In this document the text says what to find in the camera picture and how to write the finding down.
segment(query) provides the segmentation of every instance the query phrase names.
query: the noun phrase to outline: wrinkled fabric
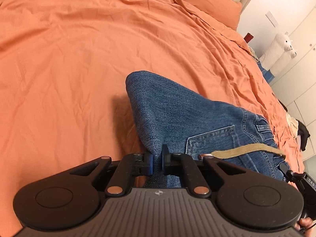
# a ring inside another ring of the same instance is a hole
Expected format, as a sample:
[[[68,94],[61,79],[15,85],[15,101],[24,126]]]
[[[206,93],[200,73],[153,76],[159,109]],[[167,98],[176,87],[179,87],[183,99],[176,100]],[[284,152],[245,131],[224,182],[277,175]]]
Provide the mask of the wrinkled fabric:
[[[0,236],[22,186],[142,151],[125,79],[147,70],[268,121],[304,166],[285,111],[243,38],[183,0],[0,0]]]
[[[198,93],[148,71],[126,78],[137,133],[153,154],[154,174],[145,187],[180,187],[179,178],[162,174],[162,145],[171,153],[185,153],[194,160],[215,150],[230,150],[251,143],[277,148],[266,119],[231,104],[205,99]],[[252,171],[285,180],[279,170],[284,159],[256,151],[225,159]]]

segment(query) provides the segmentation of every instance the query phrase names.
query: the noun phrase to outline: blue jeans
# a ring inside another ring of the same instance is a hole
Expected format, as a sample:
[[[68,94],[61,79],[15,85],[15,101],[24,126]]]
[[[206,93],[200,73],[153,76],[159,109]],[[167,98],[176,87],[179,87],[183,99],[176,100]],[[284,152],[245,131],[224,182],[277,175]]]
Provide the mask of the blue jeans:
[[[167,78],[147,71],[126,78],[137,132],[153,154],[154,174],[146,187],[179,187],[178,177],[161,173],[162,144],[171,153],[197,160],[199,154],[229,150],[250,143],[277,148],[266,119],[231,104],[211,101]],[[283,158],[256,151],[227,159],[233,164],[284,180],[278,166]]]

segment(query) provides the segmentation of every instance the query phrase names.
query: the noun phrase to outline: orange pillow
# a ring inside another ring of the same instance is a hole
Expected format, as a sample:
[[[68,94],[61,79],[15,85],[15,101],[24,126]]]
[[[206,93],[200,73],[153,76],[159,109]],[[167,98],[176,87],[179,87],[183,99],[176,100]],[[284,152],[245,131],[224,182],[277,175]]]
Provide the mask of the orange pillow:
[[[241,3],[233,0],[184,0],[219,22],[225,24],[234,30],[237,29],[240,14]]]

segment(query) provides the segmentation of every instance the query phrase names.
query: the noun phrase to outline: tan belt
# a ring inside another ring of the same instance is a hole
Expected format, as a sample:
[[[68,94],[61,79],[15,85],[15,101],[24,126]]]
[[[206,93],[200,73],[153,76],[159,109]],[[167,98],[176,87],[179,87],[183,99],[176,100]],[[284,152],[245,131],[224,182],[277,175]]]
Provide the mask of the tan belt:
[[[229,158],[237,157],[237,156],[244,155],[246,153],[250,153],[254,151],[271,152],[271,153],[278,154],[280,156],[284,156],[285,158],[285,153],[282,150],[270,147],[263,143],[252,143],[252,144],[247,144],[247,145],[240,146],[238,148],[230,149],[226,151],[213,151],[212,153],[209,153],[209,154],[200,154],[199,158],[203,159],[203,157],[205,156],[213,156],[219,159],[229,159]]]

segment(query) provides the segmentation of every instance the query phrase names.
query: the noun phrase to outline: orange bedsheet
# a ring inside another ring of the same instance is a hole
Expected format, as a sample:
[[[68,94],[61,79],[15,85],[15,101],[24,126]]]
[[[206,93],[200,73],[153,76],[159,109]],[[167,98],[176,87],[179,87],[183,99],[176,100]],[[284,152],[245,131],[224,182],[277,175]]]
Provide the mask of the orange bedsheet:
[[[126,76],[155,72],[269,121],[304,166],[285,111],[235,31],[183,0],[0,0],[0,235],[22,186],[140,149]]]

